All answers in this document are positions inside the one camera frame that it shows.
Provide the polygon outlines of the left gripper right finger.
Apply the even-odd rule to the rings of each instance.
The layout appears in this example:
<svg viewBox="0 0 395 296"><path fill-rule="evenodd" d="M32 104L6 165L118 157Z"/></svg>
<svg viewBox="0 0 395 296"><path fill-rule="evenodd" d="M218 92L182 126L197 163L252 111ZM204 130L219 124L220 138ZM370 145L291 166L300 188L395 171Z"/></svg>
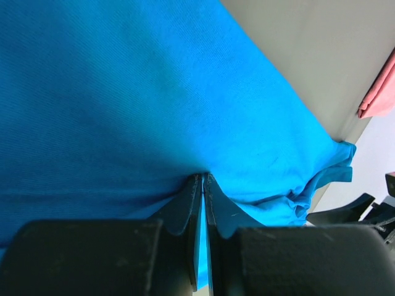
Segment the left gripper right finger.
<svg viewBox="0 0 395 296"><path fill-rule="evenodd" d="M263 224L226 196L210 173L204 174L210 295L246 295L238 231Z"/></svg>

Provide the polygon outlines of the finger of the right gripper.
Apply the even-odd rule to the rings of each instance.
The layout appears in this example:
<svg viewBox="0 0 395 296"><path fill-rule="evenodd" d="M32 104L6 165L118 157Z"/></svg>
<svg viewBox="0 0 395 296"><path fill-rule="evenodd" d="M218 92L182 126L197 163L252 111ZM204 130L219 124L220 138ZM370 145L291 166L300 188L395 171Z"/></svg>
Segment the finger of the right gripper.
<svg viewBox="0 0 395 296"><path fill-rule="evenodd" d="M374 201L372 195L364 193L343 207L309 213L307 221L314 226L356 223Z"/></svg>

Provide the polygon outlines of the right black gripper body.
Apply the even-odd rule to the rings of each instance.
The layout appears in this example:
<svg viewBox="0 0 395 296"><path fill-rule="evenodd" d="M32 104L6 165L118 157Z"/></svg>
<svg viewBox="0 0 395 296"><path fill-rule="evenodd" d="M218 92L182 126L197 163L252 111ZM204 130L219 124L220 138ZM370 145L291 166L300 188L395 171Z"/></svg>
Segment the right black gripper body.
<svg viewBox="0 0 395 296"><path fill-rule="evenodd" d="M388 195L382 203L373 203L372 209L362 220L378 231L386 244L394 243L394 172L385 175Z"/></svg>

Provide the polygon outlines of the blue t shirt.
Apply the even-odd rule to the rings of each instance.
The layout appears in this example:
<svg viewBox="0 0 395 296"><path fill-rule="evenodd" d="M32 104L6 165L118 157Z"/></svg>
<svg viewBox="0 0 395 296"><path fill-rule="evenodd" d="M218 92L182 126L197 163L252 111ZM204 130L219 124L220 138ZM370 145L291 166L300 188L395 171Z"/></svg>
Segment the blue t shirt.
<svg viewBox="0 0 395 296"><path fill-rule="evenodd" d="M161 222L204 174L263 224L302 226L352 179L336 142L219 1L1 2L1 294L150 291Z"/></svg>

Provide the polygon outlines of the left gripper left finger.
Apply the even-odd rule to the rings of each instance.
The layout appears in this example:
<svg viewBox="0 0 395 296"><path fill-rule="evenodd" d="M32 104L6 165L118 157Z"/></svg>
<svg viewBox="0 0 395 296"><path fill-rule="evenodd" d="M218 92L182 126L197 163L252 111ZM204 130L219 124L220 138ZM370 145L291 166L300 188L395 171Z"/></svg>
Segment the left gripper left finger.
<svg viewBox="0 0 395 296"><path fill-rule="evenodd" d="M150 291L196 291L201 215L201 175L188 177L172 200L151 216L160 221Z"/></svg>

